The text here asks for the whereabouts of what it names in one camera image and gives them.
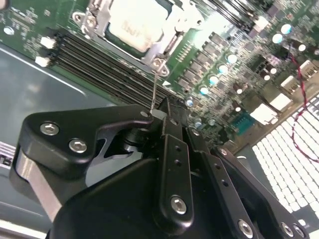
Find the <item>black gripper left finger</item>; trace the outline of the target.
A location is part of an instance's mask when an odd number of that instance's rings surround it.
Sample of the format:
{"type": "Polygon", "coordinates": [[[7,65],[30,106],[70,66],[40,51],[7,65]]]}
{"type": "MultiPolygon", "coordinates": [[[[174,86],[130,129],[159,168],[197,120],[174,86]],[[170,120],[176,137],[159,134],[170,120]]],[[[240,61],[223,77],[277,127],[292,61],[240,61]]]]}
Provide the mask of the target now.
{"type": "Polygon", "coordinates": [[[159,229],[194,221],[189,147],[176,100],[154,113],[140,105],[35,113],[21,126],[10,170],[14,188],[38,201],[54,222],[75,195],[138,161],[158,164],[153,205],[159,229]]]}

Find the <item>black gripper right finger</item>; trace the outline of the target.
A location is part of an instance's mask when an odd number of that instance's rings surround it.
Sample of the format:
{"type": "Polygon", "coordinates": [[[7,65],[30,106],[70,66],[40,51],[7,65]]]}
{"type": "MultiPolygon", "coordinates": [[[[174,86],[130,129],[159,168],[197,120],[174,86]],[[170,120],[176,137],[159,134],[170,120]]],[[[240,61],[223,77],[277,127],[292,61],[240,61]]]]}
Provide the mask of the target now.
{"type": "Polygon", "coordinates": [[[196,166],[216,195],[229,239],[307,239],[298,220],[238,159],[223,148],[211,153],[198,130],[187,123],[188,108],[178,99],[174,109],[196,166]]]}

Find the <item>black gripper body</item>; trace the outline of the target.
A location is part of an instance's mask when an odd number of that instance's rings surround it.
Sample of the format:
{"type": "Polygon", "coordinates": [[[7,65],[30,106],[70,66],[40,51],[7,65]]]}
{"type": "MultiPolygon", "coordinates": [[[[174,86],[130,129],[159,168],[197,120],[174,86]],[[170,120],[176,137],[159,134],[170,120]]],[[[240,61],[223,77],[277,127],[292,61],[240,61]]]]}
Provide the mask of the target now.
{"type": "MultiPolygon", "coordinates": [[[[166,239],[153,218],[158,164],[142,160],[72,197],[59,211],[50,239],[166,239]]],[[[192,175],[194,221],[183,239],[232,237],[213,194],[192,175]]]]}

